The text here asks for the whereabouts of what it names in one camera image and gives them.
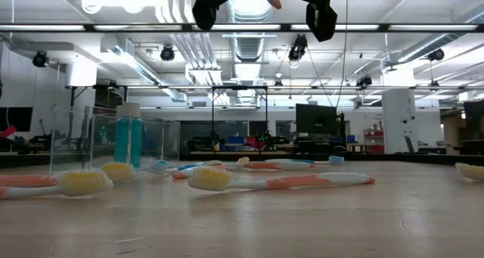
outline cable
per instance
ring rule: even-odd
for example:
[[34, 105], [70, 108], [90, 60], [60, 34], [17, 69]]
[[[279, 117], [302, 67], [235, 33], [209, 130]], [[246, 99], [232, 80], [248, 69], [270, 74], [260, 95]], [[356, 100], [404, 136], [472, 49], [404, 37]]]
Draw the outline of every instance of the cable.
[[349, 0], [346, 0], [346, 23], [345, 23], [345, 45], [343, 46], [343, 72], [341, 73], [340, 93], [338, 94], [338, 101], [336, 102], [336, 109], [340, 104], [341, 92], [343, 91], [343, 83], [345, 82], [345, 65], [346, 65], [346, 43], [348, 42], [348, 7]]
[[319, 84], [321, 84], [321, 87], [323, 87], [323, 91], [326, 94], [327, 100], [330, 102], [330, 106], [333, 107], [333, 103], [331, 103], [330, 96], [327, 94], [326, 89], [324, 88], [323, 82], [321, 81], [321, 78], [319, 77], [318, 70], [316, 70], [316, 65], [315, 62], [312, 60], [311, 52], [309, 50], [309, 47], [306, 47], [308, 50], [309, 58], [311, 59], [312, 67], [315, 68], [316, 76], [318, 77]]

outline air duct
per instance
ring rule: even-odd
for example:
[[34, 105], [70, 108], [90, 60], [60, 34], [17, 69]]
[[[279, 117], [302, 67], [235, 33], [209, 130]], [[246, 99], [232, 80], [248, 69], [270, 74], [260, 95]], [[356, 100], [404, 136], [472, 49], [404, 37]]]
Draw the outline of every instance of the air duct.
[[[459, 17], [455, 23], [468, 23], [468, 24], [482, 24], [484, 23], [484, 4], [479, 5], [474, 8], [469, 13], [465, 14], [463, 17]], [[433, 51], [465, 36], [466, 33], [447, 33], [447, 34], [436, 34], [428, 36], [424, 40], [412, 45], [411, 47], [399, 52], [396, 55], [395, 64], [405, 64], [421, 58], [425, 55], [432, 53]], [[371, 71], [379, 66], [379, 63], [372, 62], [367, 65], [364, 69], [366, 71]]]
[[[233, 23], [267, 23], [273, 18], [272, 6], [266, 0], [230, 0], [228, 2], [230, 21]], [[235, 64], [234, 73], [238, 79], [252, 81], [254, 85], [259, 78], [262, 65], [256, 64], [264, 54], [265, 39], [236, 38], [232, 39]], [[241, 103], [255, 101], [255, 93], [247, 97], [247, 91], [237, 93]]]
[[[101, 52], [110, 52], [119, 57], [119, 61], [130, 66], [138, 75], [144, 77], [154, 85], [169, 85], [158, 77], [157, 73], [145, 62], [135, 58], [135, 46], [126, 39], [123, 44], [119, 43], [115, 35], [106, 35], [101, 39]], [[187, 95], [171, 89], [163, 91], [172, 98], [174, 102], [186, 102]]]

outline computer monitor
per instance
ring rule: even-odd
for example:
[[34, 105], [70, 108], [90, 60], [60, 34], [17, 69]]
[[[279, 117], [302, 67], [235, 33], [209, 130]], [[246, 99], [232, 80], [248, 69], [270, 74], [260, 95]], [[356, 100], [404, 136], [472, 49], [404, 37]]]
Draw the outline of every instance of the computer monitor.
[[0, 107], [0, 132], [8, 126], [15, 126], [18, 132], [29, 132], [32, 112], [32, 107]]
[[338, 135], [337, 109], [310, 104], [296, 104], [296, 131]]

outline fluorescent light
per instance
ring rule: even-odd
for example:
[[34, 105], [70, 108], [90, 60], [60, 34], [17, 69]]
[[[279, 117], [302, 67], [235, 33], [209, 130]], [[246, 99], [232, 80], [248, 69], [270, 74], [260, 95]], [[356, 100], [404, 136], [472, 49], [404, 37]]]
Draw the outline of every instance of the fluorescent light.
[[307, 24], [291, 24], [290, 29], [297, 31], [309, 31], [309, 26]]
[[440, 25], [440, 24], [393, 24], [390, 26], [389, 30], [395, 31], [435, 31], [435, 30], [449, 30], [449, 31], [472, 31], [475, 30], [478, 25], [474, 24], [450, 24], [450, 25]]
[[337, 24], [335, 30], [377, 30], [380, 26], [378, 24]]
[[128, 89], [158, 89], [158, 86], [134, 85], [128, 86]]
[[268, 86], [268, 89], [312, 89], [312, 87], [318, 86], [304, 86], [304, 85], [292, 85], [292, 86]]
[[157, 25], [94, 25], [99, 31], [180, 31], [181, 25], [157, 24]]
[[[200, 30], [196, 25], [192, 26], [193, 30]], [[213, 30], [279, 30], [280, 24], [215, 24], [212, 27]]]
[[270, 35], [270, 34], [222, 34], [222, 38], [224, 39], [275, 39], [277, 35]]
[[193, 86], [169, 86], [170, 89], [212, 89], [212, 86], [207, 85], [193, 85]]
[[0, 31], [85, 31], [82, 25], [13, 25], [2, 24]]

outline white pillar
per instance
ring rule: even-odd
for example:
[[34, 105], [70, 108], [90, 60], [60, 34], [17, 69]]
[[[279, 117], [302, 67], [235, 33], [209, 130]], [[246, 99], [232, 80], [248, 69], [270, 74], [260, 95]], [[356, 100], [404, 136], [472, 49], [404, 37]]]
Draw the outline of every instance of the white pillar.
[[382, 94], [382, 101], [385, 153], [410, 152], [408, 143], [411, 143], [414, 151], [417, 152], [414, 91], [387, 90]]

